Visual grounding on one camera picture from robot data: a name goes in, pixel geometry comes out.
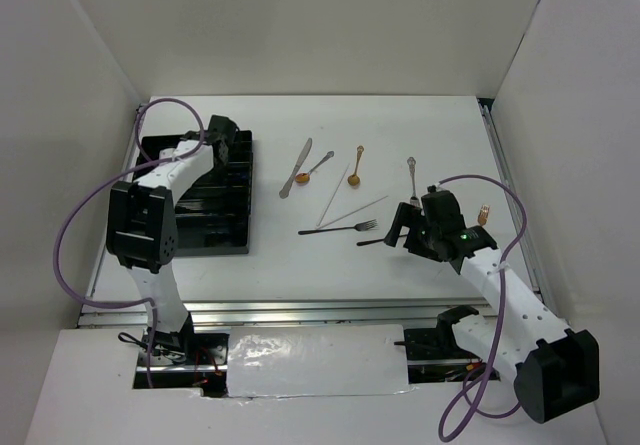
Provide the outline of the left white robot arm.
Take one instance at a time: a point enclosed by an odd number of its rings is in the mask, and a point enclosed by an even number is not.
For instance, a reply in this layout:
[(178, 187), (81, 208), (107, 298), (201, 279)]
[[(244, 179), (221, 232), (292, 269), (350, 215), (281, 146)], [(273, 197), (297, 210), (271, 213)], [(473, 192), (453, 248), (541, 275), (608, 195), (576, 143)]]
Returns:
[(180, 138), (166, 162), (132, 181), (118, 181), (110, 191), (106, 248), (134, 280), (145, 308), (153, 343), (176, 364), (196, 355), (197, 339), (171, 262), (178, 249), (175, 205), (208, 172), (228, 163), (239, 127), (213, 115), (198, 141), (197, 132)]

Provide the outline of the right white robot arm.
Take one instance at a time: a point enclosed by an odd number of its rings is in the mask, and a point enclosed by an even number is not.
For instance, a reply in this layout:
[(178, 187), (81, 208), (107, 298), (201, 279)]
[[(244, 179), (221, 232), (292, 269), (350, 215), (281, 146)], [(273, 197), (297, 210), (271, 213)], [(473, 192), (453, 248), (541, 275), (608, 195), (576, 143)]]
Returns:
[(406, 230), (409, 253), (449, 264), (499, 315), (489, 320), (471, 306), (439, 314), (434, 344), (440, 352), (457, 357), (466, 351), (491, 361), (537, 423), (596, 401), (595, 337), (586, 330), (573, 331), (537, 298), (506, 263), (495, 239), (479, 225), (466, 225), (452, 192), (430, 187), (421, 202), (398, 205), (385, 244), (395, 246)]

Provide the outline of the silver table knife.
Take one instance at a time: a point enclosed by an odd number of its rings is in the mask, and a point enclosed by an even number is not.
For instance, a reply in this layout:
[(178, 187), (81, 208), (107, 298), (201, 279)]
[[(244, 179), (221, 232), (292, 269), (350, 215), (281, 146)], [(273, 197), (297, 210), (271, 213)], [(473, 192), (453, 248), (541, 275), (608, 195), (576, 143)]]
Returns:
[(296, 175), (299, 173), (304, 161), (306, 160), (307, 156), (309, 155), (309, 152), (312, 148), (313, 145), (313, 139), (312, 138), (308, 138), (305, 145), (303, 146), (301, 152), (298, 155), (298, 158), (296, 160), (296, 163), (293, 167), (293, 170), (290, 174), (290, 176), (288, 177), (288, 179), (286, 180), (286, 182), (284, 183), (283, 187), (281, 188), (281, 190), (279, 191), (279, 197), (281, 199), (286, 199), (289, 196), (290, 190), (292, 188), (293, 182), (295, 180)]

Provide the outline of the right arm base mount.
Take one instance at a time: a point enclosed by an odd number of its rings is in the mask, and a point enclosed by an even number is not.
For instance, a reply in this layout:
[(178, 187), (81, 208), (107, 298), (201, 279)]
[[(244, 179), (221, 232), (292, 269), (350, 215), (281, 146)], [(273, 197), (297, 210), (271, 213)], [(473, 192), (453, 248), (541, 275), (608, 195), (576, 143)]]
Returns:
[(484, 363), (455, 342), (453, 325), (462, 318), (479, 318), (471, 306), (458, 306), (440, 313), (432, 328), (405, 329), (394, 345), (404, 350), (410, 384), (461, 382), (468, 373), (479, 377)]

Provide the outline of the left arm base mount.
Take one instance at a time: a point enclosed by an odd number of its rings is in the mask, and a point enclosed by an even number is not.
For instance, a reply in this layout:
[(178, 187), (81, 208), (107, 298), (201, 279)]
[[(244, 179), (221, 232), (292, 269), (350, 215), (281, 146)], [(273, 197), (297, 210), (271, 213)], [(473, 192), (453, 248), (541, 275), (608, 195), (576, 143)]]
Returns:
[(199, 336), (199, 347), (193, 352), (179, 352), (156, 345), (151, 360), (147, 360), (147, 336), (136, 338), (120, 332), (118, 340), (135, 345), (138, 350), (133, 388), (149, 388), (147, 372), (152, 377), (154, 389), (193, 388), (205, 397), (223, 398), (228, 394), (227, 333), (206, 333)]

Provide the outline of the gold spoon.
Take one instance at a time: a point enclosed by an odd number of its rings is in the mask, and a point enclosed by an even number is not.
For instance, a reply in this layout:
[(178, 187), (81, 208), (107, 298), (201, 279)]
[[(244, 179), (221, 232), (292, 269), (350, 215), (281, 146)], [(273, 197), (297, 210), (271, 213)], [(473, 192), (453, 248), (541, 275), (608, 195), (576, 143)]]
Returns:
[(364, 152), (364, 146), (359, 145), (357, 147), (356, 162), (355, 162), (353, 173), (349, 175), (347, 178), (347, 183), (354, 188), (358, 187), (361, 183), (361, 179), (360, 179), (360, 176), (358, 175), (358, 171), (359, 171), (359, 166), (360, 166), (363, 152)]

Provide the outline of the silver ornate fork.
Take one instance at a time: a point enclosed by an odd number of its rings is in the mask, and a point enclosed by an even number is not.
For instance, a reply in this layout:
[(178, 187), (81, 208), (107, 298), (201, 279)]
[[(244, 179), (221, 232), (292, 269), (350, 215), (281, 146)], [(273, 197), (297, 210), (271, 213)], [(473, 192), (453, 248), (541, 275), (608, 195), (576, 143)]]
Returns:
[(408, 170), (409, 170), (409, 174), (410, 174), (410, 178), (411, 178), (411, 185), (412, 185), (412, 194), (411, 194), (411, 198), (410, 198), (410, 203), (412, 206), (420, 208), (420, 200), (417, 196), (417, 190), (416, 190), (416, 181), (415, 181), (415, 166), (416, 166), (416, 160), (414, 157), (409, 157), (407, 159), (407, 165), (408, 165)]

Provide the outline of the silver handled orange spoon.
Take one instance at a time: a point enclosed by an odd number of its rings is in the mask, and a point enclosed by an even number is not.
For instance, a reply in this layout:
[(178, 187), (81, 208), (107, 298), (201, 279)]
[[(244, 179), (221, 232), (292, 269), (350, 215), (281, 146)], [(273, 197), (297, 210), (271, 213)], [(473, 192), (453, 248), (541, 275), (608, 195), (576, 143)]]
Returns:
[(299, 173), (295, 176), (294, 178), (294, 182), (296, 184), (302, 185), (302, 184), (306, 184), (310, 181), (311, 175), (319, 168), (321, 167), (324, 163), (326, 163), (328, 160), (330, 160), (331, 158), (333, 158), (335, 155), (334, 151), (329, 151), (325, 154), (325, 156), (316, 164), (314, 165), (311, 169), (309, 169), (307, 172), (303, 172), (303, 173)]

